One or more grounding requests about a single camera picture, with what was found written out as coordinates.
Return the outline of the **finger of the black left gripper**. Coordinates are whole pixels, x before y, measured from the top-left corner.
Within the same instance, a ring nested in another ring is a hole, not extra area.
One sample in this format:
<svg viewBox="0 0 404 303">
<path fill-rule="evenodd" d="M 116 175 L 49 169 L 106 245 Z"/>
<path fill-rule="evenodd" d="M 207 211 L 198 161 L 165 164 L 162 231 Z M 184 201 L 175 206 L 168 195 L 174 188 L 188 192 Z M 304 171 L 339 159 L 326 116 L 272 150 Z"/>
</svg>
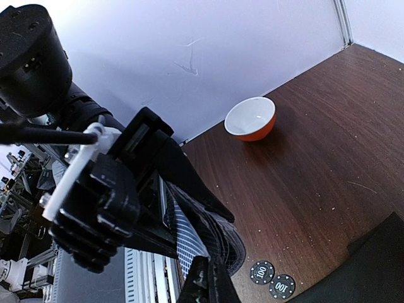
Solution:
<svg viewBox="0 0 404 303">
<path fill-rule="evenodd" d="M 157 153 L 157 171 L 164 181 L 179 187 L 202 204 L 205 210 L 234 223 L 232 212 L 206 187 L 181 147 L 172 138 L 167 138 Z"/>
</svg>

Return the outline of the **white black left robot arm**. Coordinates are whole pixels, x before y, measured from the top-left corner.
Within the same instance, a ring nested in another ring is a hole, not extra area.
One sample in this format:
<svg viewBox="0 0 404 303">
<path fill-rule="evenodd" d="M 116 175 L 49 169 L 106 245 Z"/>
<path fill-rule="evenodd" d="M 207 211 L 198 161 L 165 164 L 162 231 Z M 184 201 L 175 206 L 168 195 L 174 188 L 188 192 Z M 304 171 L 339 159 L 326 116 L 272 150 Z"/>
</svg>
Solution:
<svg viewBox="0 0 404 303">
<path fill-rule="evenodd" d="M 169 229 L 144 199 L 154 174 L 205 211 L 234 221 L 156 113 L 143 107 L 122 126 L 73 83 L 68 56 L 43 6 L 10 6 L 1 13 L 1 103 L 24 118 L 1 125 L 2 143 L 66 149 L 67 169 L 45 197 L 43 216 L 68 253 L 100 261 L 126 246 L 174 257 Z"/>
</svg>

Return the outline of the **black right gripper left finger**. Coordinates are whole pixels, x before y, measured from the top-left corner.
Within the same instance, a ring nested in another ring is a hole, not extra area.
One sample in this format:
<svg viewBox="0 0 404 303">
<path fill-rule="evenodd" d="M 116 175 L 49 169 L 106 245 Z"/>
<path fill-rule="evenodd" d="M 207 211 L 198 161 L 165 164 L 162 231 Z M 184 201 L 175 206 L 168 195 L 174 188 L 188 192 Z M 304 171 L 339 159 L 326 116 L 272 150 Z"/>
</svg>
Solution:
<svg viewBox="0 0 404 303">
<path fill-rule="evenodd" d="M 208 302 L 208 258 L 196 256 L 178 298 L 178 303 Z"/>
</svg>

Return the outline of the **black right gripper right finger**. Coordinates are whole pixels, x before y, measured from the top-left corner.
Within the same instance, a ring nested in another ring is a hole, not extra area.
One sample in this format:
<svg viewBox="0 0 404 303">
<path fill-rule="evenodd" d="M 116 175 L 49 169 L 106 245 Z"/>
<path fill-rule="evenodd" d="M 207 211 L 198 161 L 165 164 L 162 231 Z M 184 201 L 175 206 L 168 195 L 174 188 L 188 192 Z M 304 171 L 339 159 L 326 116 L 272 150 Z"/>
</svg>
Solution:
<svg viewBox="0 0 404 303">
<path fill-rule="evenodd" d="M 209 302 L 237 303 L 239 296 L 220 258 L 211 258 L 208 263 Z"/>
</svg>

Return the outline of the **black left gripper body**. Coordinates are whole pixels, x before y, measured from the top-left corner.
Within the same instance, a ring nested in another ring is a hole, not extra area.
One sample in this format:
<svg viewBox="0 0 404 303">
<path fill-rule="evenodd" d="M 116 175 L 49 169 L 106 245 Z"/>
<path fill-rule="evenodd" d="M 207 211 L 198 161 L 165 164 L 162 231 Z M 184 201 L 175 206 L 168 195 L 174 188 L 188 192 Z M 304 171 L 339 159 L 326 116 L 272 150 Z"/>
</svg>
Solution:
<svg viewBox="0 0 404 303">
<path fill-rule="evenodd" d="M 155 157 L 172 128 L 148 107 L 143 107 L 113 144 L 108 154 L 121 162 L 131 175 L 126 182 L 134 206 L 125 206 L 117 216 L 129 227 L 123 246 L 149 253 L 174 253 L 176 244 L 158 212 L 158 194 L 148 187 L 156 181 Z"/>
</svg>

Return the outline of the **grey playing card deck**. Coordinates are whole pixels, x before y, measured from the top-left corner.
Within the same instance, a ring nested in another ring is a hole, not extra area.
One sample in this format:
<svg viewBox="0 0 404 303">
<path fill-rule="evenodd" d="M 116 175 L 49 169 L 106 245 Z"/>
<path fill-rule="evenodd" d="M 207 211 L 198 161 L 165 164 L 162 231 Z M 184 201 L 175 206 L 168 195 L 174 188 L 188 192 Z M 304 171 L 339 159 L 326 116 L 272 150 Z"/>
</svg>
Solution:
<svg viewBox="0 0 404 303">
<path fill-rule="evenodd" d="M 164 186 L 164 223 L 173 234 L 182 276 L 188 276 L 196 256 L 218 258 L 230 276 L 236 274 L 246 259 L 236 227 L 174 184 L 165 181 Z"/>
</svg>

